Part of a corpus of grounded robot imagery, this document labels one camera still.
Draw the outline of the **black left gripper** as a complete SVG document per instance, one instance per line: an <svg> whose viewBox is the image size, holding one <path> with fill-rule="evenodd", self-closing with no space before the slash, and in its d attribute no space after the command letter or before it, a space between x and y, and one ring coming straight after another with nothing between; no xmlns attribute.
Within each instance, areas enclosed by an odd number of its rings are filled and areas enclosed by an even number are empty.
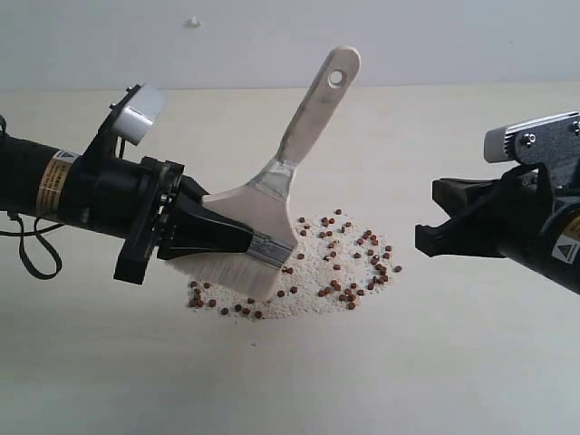
<svg viewBox="0 0 580 435"><path fill-rule="evenodd" d="M150 157L109 157L96 166L79 158L65 181L65 224L122 239L113 278L135 285L156 245L163 260L246 253L253 229L204 208L197 200L207 191L183 172L181 164ZM193 198L178 194L181 185Z"/></svg>

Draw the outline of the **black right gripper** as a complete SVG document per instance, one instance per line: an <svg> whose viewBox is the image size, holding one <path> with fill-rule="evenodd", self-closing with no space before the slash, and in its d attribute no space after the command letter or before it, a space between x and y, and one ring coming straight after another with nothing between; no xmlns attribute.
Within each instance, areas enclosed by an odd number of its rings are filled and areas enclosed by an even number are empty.
<svg viewBox="0 0 580 435"><path fill-rule="evenodd" d="M414 246L428 257L579 266L579 187L553 186L545 165L518 166L499 179L436 179L431 196L449 219L415 226ZM475 207L480 202L489 206Z"/></svg>

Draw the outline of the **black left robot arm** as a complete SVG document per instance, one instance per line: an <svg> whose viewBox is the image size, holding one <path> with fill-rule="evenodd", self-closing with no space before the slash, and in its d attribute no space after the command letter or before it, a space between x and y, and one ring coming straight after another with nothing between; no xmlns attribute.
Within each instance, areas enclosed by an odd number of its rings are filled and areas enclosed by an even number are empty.
<svg viewBox="0 0 580 435"><path fill-rule="evenodd" d="M1 142L1 209L122 239L114 279L142 284L152 255L245 253L253 230L201 205L181 164Z"/></svg>

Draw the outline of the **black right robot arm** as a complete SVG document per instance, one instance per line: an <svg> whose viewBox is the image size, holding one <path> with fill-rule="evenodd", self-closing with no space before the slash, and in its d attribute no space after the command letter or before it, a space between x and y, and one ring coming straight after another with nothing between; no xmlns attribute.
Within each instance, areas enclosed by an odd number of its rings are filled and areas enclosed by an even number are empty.
<svg viewBox="0 0 580 435"><path fill-rule="evenodd" d="M544 164L517 166L499 179L436 179L432 199L449 216L416 225L428 257L508 258L579 291L579 182L557 186Z"/></svg>

